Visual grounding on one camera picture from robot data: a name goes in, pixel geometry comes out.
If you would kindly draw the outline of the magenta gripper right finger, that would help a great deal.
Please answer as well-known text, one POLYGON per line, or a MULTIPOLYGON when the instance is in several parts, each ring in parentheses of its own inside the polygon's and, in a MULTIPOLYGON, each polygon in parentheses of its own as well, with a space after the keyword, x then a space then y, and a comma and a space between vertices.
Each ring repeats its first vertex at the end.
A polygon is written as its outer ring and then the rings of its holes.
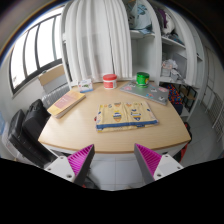
POLYGON ((150 184, 183 168, 169 154, 160 155, 140 144, 134 145, 134 154, 145 184, 150 184))

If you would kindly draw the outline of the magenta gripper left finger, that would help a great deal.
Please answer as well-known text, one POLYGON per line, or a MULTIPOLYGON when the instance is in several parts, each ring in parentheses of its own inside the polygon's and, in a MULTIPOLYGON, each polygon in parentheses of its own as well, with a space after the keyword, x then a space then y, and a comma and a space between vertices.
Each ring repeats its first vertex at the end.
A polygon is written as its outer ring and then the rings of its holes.
POLYGON ((94 154, 95 147, 91 144, 68 157, 57 157, 45 170, 79 186, 83 186, 94 154))

